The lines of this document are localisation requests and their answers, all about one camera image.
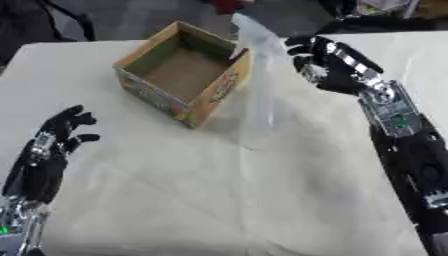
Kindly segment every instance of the gray floor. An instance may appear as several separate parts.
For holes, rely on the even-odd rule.
[[[93,19],[98,40],[144,39],[175,20],[205,28],[232,39],[230,15],[216,15],[213,6],[198,0],[54,0]],[[241,13],[254,17],[280,36],[307,34],[330,21],[316,0],[256,0]],[[79,27],[57,15],[66,36],[81,39]]]

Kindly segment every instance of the cardboard box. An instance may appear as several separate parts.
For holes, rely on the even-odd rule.
[[[249,71],[249,52],[175,22],[114,64],[124,89],[194,128],[203,123]]]
[[[438,18],[448,15],[447,0],[421,0],[414,12],[414,17]]]

